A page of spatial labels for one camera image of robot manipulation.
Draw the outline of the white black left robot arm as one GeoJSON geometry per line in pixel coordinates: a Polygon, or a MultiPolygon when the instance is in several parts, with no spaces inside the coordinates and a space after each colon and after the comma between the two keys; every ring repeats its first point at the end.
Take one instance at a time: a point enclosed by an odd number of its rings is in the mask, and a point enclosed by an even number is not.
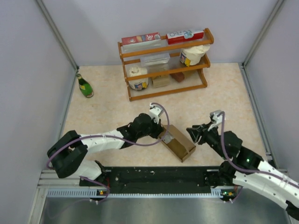
{"type": "Polygon", "coordinates": [[[77,175],[101,185],[106,179],[104,167],[86,156],[137,145],[137,141],[146,136],[157,139],[163,130],[159,114],[141,113],[133,122],[107,133],[80,135],[74,130],[69,131],[48,150],[47,156],[58,178],[77,175]]]}

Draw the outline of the small clear plastic bag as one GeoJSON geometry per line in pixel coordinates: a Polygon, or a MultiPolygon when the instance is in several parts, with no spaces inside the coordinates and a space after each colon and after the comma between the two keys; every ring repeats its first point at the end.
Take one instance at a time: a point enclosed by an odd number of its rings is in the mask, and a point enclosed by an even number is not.
{"type": "Polygon", "coordinates": [[[171,141],[173,140],[173,136],[168,134],[168,135],[165,135],[165,137],[163,138],[163,142],[165,144],[169,144],[171,141]]]}

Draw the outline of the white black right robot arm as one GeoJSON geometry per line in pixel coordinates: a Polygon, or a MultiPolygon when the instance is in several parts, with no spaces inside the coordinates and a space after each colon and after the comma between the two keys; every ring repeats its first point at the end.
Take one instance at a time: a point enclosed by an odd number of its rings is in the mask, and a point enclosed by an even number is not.
{"type": "Polygon", "coordinates": [[[218,133],[217,127],[208,124],[193,125],[187,132],[193,142],[208,144],[224,160],[218,171],[222,184],[248,188],[278,204],[292,218],[299,218],[299,184],[244,147],[235,133],[218,133]]]}

